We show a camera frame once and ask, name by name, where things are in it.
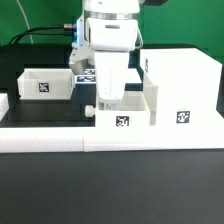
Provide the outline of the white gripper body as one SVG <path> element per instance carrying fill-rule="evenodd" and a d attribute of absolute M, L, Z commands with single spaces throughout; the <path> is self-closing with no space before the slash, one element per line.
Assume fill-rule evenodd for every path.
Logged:
<path fill-rule="evenodd" d="M 120 102 L 128 73 L 128 52 L 95 51 L 95 75 L 100 102 Z"/>

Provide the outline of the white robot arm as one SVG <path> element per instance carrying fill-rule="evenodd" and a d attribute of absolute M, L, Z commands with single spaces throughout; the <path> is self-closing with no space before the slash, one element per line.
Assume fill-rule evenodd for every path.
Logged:
<path fill-rule="evenodd" d="M 140 5 L 140 0 L 82 0 L 69 67 L 79 75 L 87 64 L 94 66 L 102 103 L 116 104 L 124 96 L 130 53 L 143 46 Z"/>

